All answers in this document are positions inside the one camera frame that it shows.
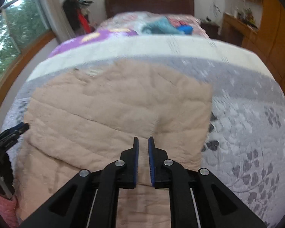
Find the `window frame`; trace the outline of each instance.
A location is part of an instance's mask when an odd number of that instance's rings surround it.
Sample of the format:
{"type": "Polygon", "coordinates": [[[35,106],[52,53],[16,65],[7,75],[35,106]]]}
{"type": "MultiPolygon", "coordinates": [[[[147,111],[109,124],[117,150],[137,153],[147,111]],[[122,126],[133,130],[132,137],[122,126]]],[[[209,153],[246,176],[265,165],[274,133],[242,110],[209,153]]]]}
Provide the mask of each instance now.
{"type": "Polygon", "coordinates": [[[39,35],[28,46],[21,49],[17,44],[17,41],[15,40],[15,36],[11,33],[10,26],[8,23],[8,18],[6,17],[5,13],[5,9],[17,1],[19,0],[12,0],[0,7],[0,13],[7,26],[8,34],[12,40],[14,47],[19,53],[16,59],[14,59],[10,63],[10,65],[7,67],[6,71],[0,78],[0,107],[8,91],[10,90],[12,84],[17,79],[18,75],[22,72],[22,70],[25,68],[25,66],[45,45],[47,45],[52,39],[56,37],[56,35],[50,29],[49,23],[46,19],[45,13],[41,7],[39,0],[35,0],[39,16],[46,31],[43,34],[39,35]]]}
{"type": "Polygon", "coordinates": [[[28,47],[26,47],[22,53],[17,56],[16,59],[13,60],[12,63],[8,66],[5,73],[0,78],[0,107],[12,84],[25,68],[25,66],[44,46],[46,46],[55,37],[56,35],[53,33],[53,31],[51,29],[48,29],[45,33],[41,34],[37,39],[35,39],[35,41],[32,42],[28,47]]]}

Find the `beige quilted blanket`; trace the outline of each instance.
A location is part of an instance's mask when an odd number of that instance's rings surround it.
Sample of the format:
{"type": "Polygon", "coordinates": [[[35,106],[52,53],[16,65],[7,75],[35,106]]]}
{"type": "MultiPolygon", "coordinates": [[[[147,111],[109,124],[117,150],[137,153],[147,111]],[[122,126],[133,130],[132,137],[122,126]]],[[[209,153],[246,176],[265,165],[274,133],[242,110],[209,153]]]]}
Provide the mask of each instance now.
{"type": "Polygon", "coordinates": [[[31,99],[17,160],[17,214],[24,220],[80,169],[119,159],[139,138],[138,186],[120,190],[117,227],[170,227],[169,193],[150,187],[147,139],[197,170],[212,88],[170,68],[122,60],[97,75],[62,74],[31,99]]]}

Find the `nightstand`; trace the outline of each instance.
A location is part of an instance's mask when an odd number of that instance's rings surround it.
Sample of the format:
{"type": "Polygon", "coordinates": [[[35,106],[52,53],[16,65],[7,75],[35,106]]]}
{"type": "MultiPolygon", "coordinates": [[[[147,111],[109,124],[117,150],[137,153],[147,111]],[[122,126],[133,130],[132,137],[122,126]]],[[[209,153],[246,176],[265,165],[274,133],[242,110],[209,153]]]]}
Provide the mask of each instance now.
{"type": "Polygon", "coordinates": [[[214,22],[201,20],[201,28],[203,28],[211,39],[218,39],[219,26],[214,22]]]}

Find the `curtain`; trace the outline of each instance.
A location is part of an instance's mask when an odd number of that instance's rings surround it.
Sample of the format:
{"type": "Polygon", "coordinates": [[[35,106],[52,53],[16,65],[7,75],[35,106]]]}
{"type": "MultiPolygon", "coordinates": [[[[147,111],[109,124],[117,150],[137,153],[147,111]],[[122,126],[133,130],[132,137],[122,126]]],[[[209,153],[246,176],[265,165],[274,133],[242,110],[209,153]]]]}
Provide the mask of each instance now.
{"type": "Polygon", "coordinates": [[[59,0],[40,0],[46,17],[60,43],[75,37],[59,0]]]}

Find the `blue cloth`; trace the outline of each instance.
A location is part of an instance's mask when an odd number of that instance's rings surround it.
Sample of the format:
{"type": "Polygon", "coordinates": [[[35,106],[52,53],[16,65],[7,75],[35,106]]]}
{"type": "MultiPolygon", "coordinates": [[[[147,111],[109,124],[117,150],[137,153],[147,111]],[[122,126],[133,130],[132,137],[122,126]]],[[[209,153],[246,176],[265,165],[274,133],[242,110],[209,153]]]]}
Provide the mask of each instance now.
{"type": "Polygon", "coordinates": [[[172,26],[169,20],[164,17],[158,21],[151,22],[143,27],[142,33],[146,34],[184,34],[172,26]]]}
{"type": "Polygon", "coordinates": [[[179,26],[177,29],[181,32],[184,32],[186,35],[191,35],[193,32],[193,27],[189,25],[179,26]]]}

